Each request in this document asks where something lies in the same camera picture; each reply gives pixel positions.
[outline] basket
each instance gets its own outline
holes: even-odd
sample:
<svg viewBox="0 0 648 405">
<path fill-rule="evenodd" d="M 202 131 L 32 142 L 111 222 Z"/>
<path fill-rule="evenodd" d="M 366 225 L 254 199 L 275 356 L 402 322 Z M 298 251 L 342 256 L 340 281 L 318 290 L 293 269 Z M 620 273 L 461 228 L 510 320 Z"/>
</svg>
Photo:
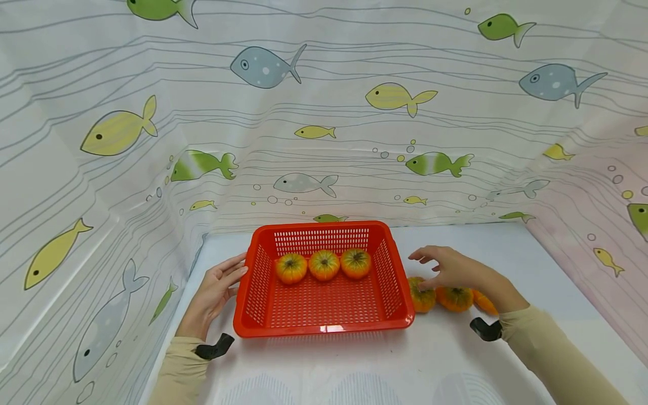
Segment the basket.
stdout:
<svg viewBox="0 0 648 405">
<path fill-rule="evenodd" d="M 328 249 L 365 249 L 369 275 L 340 271 L 321 282 L 310 273 L 297 284 L 278 280 L 275 262 L 286 253 L 307 259 Z M 254 232 L 240 283 L 234 330 L 242 338 L 402 329 L 414 320 L 410 287 L 389 227 L 379 221 L 262 226 Z"/>
</svg>

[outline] orange pumpkin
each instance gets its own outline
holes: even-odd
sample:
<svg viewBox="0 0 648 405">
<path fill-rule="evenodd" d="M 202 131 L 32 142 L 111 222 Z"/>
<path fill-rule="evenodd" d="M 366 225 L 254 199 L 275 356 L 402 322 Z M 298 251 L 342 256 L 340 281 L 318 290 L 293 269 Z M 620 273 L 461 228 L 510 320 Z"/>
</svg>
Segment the orange pumpkin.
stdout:
<svg viewBox="0 0 648 405">
<path fill-rule="evenodd" d="M 410 277 L 407 279 L 410 284 L 411 300 L 414 302 L 414 311 L 422 314 L 428 313 L 434 308 L 434 303 L 437 301 L 437 294 L 434 289 L 427 291 L 419 291 L 419 283 L 425 281 L 423 277 Z"/>
<path fill-rule="evenodd" d="M 340 260 L 342 271 L 348 278 L 360 280 L 369 274 L 371 256 L 362 249 L 349 249 L 342 253 Z"/>
<path fill-rule="evenodd" d="M 330 250 L 320 250 L 308 260 L 308 269 L 317 280 L 328 281 L 340 270 L 340 260 Z"/>
<path fill-rule="evenodd" d="M 472 290 L 467 287 L 437 287 L 437 301 L 452 312 L 472 307 Z"/>
<path fill-rule="evenodd" d="M 486 298 L 486 295 L 483 295 L 477 290 L 472 291 L 472 300 L 482 311 L 486 312 L 490 316 L 499 316 L 497 309 L 492 304 L 491 300 Z"/>
<path fill-rule="evenodd" d="M 277 277 L 284 284 L 295 284 L 301 281 L 306 275 L 306 259 L 302 255 L 289 253 L 277 260 L 275 270 Z"/>
</svg>

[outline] sleeve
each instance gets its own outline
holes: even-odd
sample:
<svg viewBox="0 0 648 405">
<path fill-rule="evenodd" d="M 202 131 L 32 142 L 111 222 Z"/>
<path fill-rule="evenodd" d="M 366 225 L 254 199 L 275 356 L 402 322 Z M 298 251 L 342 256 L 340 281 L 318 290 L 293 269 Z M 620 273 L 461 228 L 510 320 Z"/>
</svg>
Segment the sleeve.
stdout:
<svg viewBox="0 0 648 405">
<path fill-rule="evenodd" d="M 532 305 L 500 314 L 500 323 L 502 339 L 540 379 L 556 405 L 628 404 L 547 312 Z"/>
<path fill-rule="evenodd" d="M 171 339 L 148 405 L 195 405 L 205 381 L 208 360 L 193 352 L 205 342 L 197 338 Z"/>
</svg>

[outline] left hand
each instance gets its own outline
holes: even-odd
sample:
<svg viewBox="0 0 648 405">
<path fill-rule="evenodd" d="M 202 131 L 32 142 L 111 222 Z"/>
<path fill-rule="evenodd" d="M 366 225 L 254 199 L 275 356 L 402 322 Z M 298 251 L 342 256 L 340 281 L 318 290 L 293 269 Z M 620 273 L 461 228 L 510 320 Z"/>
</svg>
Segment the left hand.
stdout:
<svg viewBox="0 0 648 405">
<path fill-rule="evenodd" d="M 238 287 L 232 286 L 248 272 L 243 262 L 246 254 L 227 259 L 207 270 L 180 321 L 176 336 L 207 339 L 209 325 L 223 311 L 227 300 L 238 292 Z"/>
</svg>

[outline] fish print curtain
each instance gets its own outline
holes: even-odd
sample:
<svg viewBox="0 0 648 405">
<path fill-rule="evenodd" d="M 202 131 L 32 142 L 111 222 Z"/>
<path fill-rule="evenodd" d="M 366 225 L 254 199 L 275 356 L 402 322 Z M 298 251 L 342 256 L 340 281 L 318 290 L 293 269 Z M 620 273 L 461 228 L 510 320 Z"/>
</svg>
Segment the fish print curtain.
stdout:
<svg viewBox="0 0 648 405">
<path fill-rule="evenodd" d="M 0 1 L 2 402 L 136 404 L 205 238 L 287 222 L 521 221 L 648 364 L 646 18 Z"/>
</svg>

